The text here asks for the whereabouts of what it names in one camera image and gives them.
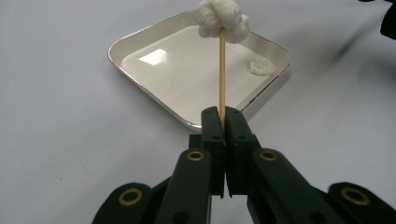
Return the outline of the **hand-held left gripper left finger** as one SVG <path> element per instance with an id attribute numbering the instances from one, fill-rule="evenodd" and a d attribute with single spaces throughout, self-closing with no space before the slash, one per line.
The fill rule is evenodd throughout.
<path id="1" fill-rule="evenodd" d="M 192 134 L 164 193 L 154 224 L 209 224 L 211 197 L 223 196 L 225 143 L 215 106 L 201 113 L 200 134 Z"/>

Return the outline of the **thin wooden skewer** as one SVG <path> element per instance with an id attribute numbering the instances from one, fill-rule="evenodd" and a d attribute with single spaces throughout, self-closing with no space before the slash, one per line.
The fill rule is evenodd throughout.
<path id="1" fill-rule="evenodd" d="M 219 29 L 219 120 L 221 128 L 225 127 L 225 28 Z"/>

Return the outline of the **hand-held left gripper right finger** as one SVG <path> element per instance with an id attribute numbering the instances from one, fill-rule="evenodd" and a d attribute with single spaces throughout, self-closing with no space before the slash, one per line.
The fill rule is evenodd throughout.
<path id="1" fill-rule="evenodd" d="M 345 224 L 282 153 L 260 145 L 244 115 L 231 107 L 225 141 L 229 192 L 247 196 L 256 224 Z"/>

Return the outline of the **square white metal-rimmed tray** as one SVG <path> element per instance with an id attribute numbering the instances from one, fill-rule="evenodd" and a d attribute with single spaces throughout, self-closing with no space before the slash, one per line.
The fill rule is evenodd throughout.
<path id="1" fill-rule="evenodd" d="M 225 103 L 251 119 L 289 79 L 290 56 L 254 33 L 225 53 Z M 219 41 L 198 35 L 191 11 L 121 38 L 108 58 L 192 131 L 201 130 L 201 112 L 219 104 Z"/>

